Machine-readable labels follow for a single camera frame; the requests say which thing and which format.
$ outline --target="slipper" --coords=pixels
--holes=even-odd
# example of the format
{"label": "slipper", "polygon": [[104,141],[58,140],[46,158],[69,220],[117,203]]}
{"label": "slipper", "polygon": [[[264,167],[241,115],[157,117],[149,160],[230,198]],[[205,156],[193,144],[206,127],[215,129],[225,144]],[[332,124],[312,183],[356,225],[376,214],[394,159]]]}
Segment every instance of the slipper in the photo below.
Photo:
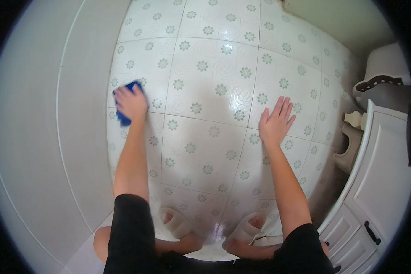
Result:
{"label": "slipper", "polygon": [[228,236],[227,239],[225,239],[225,241],[222,243],[222,248],[224,248],[233,239],[244,242],[246,244],[250,244],[254,237],[260,233],[261,229],[253,227],[249,223],[249,221],[256,217],[262,216],[263,215],[259,212],[248,214],[245,218],[242,219],[242,221],[239,222],[239,224],[236,226],[236,228],[233,230],[230,236]]}
{"label": "slipper", "polygon": [[[173,217],[169,222],[165,224],[164,219],[166,213],[171,214]],[[194,232],[195,234],[197,234],[197,236],[200,236],[200,233],[196,229],[194,229],[192,223],[175,209],[170,207],[160,208],[159,215],[161,221],[163,221],[164,227],[170,231],[175,239],[182,238],[183,236],[186,236],[191,232]]]}

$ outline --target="white wall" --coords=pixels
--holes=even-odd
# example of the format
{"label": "white wall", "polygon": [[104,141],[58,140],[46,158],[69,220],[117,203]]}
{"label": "white wall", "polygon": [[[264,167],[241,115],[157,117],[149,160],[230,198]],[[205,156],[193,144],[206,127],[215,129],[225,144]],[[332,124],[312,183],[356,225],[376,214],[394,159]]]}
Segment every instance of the white wall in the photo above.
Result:
{"label": "white wall", "polygon": [[37,273],[59,273],[113,209],[111,58],[130,0],[36,0],[0,59],[0,214]]}

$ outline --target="cleaning cloth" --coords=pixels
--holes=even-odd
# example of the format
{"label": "cleaning cloth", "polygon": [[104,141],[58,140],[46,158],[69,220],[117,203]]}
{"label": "cleaning cloth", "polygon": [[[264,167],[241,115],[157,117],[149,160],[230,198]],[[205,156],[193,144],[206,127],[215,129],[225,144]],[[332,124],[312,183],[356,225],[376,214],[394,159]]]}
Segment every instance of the cleaning cloth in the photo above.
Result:
{"label": "cleaning cloth", "polygon": [[[137,82],[137,81],[134,81],[134,82],[132,82],[132,83],[129,83],[129,84],[125,85],[125,86],[128,88],[129,91],[131,91],[132,93],[134,93],[134,92],[132,91],[132,87],[133,87],[134,85],[138,85],[138,87],[140,88],[140,90],[143,92],[142,85],[141,85],[139,82]],[[117,111],[117,112],[116,112],[116,115],[117,115],[117,118],[121,121],[121,127],[126,127],[126,126],[131,125],[131,120],[128,119],[128,118],[126,118],[125,115],[123,115],[123,113],[121,113],[120,111]]]}

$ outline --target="cabinet handle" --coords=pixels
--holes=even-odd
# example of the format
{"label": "cabinet handle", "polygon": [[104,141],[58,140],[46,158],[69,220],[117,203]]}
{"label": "cabinet handle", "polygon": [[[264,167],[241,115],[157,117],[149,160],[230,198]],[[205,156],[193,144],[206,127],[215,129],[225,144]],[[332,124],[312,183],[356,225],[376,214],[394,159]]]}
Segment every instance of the cabinet handle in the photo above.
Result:
{"label": "cabinet handle", "polygon": [[376,243],[376,245],[380,244],[380,238],[376,238],[376,235],[374,235],[373,230],[371,230],[370,226],[370,222],[369,221],[365,221],[364,222],[364,226],[367,229],[368,234],[370,235],[370,238],[373,240],[373,242]]}
{"label": "cabinet handle", "polygon": [[341,266],[339,265],[339,266],[334,268],[334,273],[338,273],[338,272],[340,272],[340,270],[341,270]]}

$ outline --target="cabinet door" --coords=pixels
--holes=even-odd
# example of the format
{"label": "cabinet door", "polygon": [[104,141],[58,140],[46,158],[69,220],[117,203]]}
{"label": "cabinet door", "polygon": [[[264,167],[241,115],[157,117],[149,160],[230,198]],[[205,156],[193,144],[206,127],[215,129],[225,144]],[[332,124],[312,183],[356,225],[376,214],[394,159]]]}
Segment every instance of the cabinet door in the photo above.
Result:
{"label": "cabinet door", "polygon": [[383,251],[403,217],[411,192],[406,121],[375,112],[366,153],[344,203],[381,239]]}
{"label": "cabinet door", "polygon": [[340,250],[361,226],[359,221],[343,204],[329,225],[320,234],[320,241],[329,243],[329,259]]}
{"label": "cabinet door", "polygon": [[354,273],[375,251],[376,245],[361,227],[330,261],[334,267],[341,267],[339,273]]}

